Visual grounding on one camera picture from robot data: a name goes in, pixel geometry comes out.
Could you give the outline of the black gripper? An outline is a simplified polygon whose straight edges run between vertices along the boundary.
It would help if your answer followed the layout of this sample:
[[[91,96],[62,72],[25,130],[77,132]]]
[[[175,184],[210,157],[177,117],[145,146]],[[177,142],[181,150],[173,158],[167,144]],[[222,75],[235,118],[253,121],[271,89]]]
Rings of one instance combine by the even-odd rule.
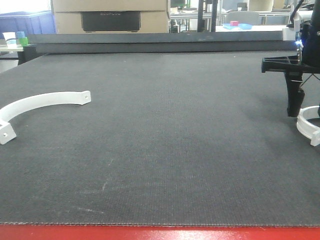
[[[297,117],[303,103],[305,92],[301,88],[303,73],[320,73],[320,16],[311,17],[304,24],[295,41],[296,54],[291,56],[264,57],[261,72],[285,72],[287,86],[287,115]]]

